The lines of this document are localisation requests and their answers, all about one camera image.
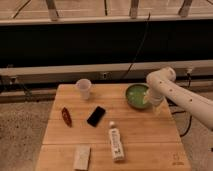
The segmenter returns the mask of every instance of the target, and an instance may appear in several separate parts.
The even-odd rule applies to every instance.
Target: wall outlet
[[[186,69],[186,74],[192,74],[192,72],[194,71],[195,67],[189,67]]]
[[[18,78],[17,76],[9,76],[10,85],[17,84],[18,83],[17,78]]]
[[[109,74],[109,72],[100,72],[100,80],[108,80]]]

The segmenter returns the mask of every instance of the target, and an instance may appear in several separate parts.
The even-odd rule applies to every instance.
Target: cable
[[[188,87],[187,88],[189,88],[191,86],[191,81],[192,81],[191,74],[187,73],[187,77],[188,77]],[[192,115],[189,116],[189,124],[188,124],[186,131],[183,134],[180,134],[180,137],[184,137],[185,135],[188,134],[188,132],[191,128],[191,125],[192,125]]]
[[[4,85],[4,81],[3,81],[3,78],[2,76],[0,75],[0,82],[1,82],[1,87],[0,87],[0,94],[5,91],[6,87]]]
[[[191,125],[192,125],[192,115],[190,115],[190,117],[189,117],[189,124],[188,124],[186,131],[183,134],[180,134],[180,137],[184,137],[186,134],[188,134],[188,132],[191,128]]]
[[[206,0],[208,3],[210,3],[211,5],[213,5],[213,2],[210,0]]]
[[[132,62],[131,62],[131,64],[130,64],[130,66],[129,66],[129,68],[128,68],[128,69],[126,70],[126,72],[122,75],[121,79],[124,79],[124,78],[127,76],[127,74],[129,73],[129,71],[131,70],[132,66],[134,65],[134,63],[135,63],[135,61],[136,61],[136,59],[137,59],[137,57],[138,57],[138,55],[139,55],[141,49],[142,49],[143,46],[144,46],[144,43],[145,43],[145,40],[146,40],[146,37],[147,37],[147,33],[148,33],[150,17],[151,17],[151,14],[149,13],[148,18],[147,18],[147,20],[146,20],[146,27],[145,27],[145,31],[144,31],[144,35],[143,35],[142,41],[140,42],[140,45],[139,45],[139,47],[138,47],[138,49],[137,49],[137,51],[136,51],[135,57],[133,58],[133,60],[132,60]]]
[[[18,8],[18,10],[15,12],[15,14],[13,14],[12,15],[12,17],[11,18],[16,18],[18,15],[19,15],[19,13],[21,12],[21,10],[24,8],[24,7],[26,7],[29,3],[30,3],[30,1],[31,0],[28,0],[28,1],[26,1],[23,5],[21,5],[19,8]]]
[[[20,82],[20,80],[16,79],[18,85],[20,86],[21,89],[23,89],[25,95],[26,95],[26,100],[34,99],[36,102],[38,102],[38,99],[33,96],[31,91],[23,84]]]

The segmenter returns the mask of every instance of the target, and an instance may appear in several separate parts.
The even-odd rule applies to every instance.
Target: black panel
[[[1,67],[131,62],[146,22],[1,26]],[[150,22],[137,61],[213,59],[213,22]]]

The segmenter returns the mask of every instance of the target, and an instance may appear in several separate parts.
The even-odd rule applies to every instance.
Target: white paper cup
[[[92,86],[92,83],[88,79],[80,79],[76,82],[76,87],[81,93],[82,99],[84,100],[89,99],[91,86]]]

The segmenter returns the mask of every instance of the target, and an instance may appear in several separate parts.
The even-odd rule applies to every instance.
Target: black smartphone
[[[105,109],[103,109],[100,106],[96,107],[94,112],[87,119],[87,123],[92,125],[92,126],[94,126],[94,127],[96,127],[96,125],[98,124],[98,122],[100,121],[100,119],[102,118],[104,113],[105,113]]]

